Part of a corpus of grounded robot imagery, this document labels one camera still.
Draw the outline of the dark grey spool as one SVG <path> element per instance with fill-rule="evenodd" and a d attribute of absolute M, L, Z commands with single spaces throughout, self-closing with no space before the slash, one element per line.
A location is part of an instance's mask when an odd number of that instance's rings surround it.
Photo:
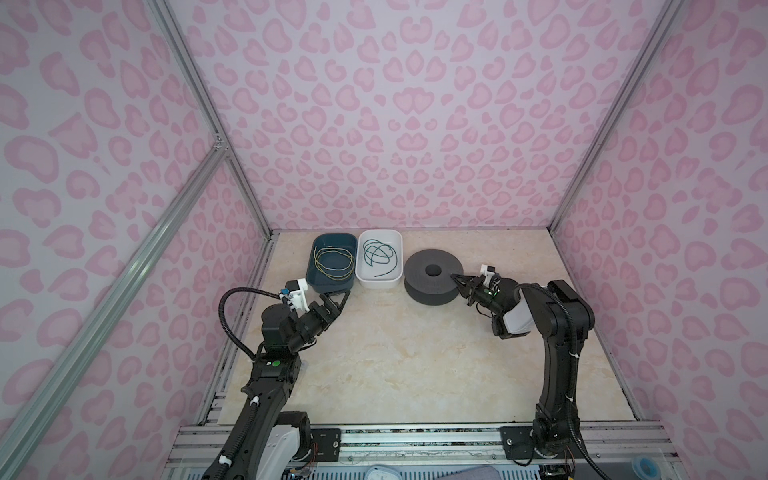
<path fill-rule="evenodd" d="M 445 305 L 459 295 L 452 275 L 463 273 L 461 261 L 453 254 L 439 249 L 420 250 L 405 263 L 404 287 L 420 304 Z"/>

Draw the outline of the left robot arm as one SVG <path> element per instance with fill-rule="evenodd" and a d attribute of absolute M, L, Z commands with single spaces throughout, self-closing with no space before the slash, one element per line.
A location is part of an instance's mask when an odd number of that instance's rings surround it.
<path fill-rule="evenodd" d="M 238 293 L 262 295 L 277 302 L 261 315 L 263 341 L 256 351 L 231 330 L 225 315 L 229 298 Z M 285 293 L 252 287 L 235 287 L 224 293 L 218 305 L 219 322 L 229 338 L 251 362 L 251 373 L 241 388 L 246 400 L 223 447 L 203 474 L 205 479 L 255 479 L 264 469 L 262 456 L 273 427 L 298 380 L 300 352 L 341 316 L 350 292 L 322 294 L 300 314 Z"/>

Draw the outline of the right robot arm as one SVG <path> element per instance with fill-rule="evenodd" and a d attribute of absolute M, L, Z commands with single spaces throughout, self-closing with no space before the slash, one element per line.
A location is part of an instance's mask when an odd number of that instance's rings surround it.
<path fill-rule="evenodd" d="M 498 274 L 453 274 L 451 279 L 469 306 L 488 310 L 498 338 L 521 338 L 535 330 L 543 339 L 544 379 L 529 434 L 529 457 L 555 458 L 578 451 L 606 479 L 588 453 L 577 407 L 581 353 L 595 326 L 590 305 L 564 280 L 542 286 Z"/>

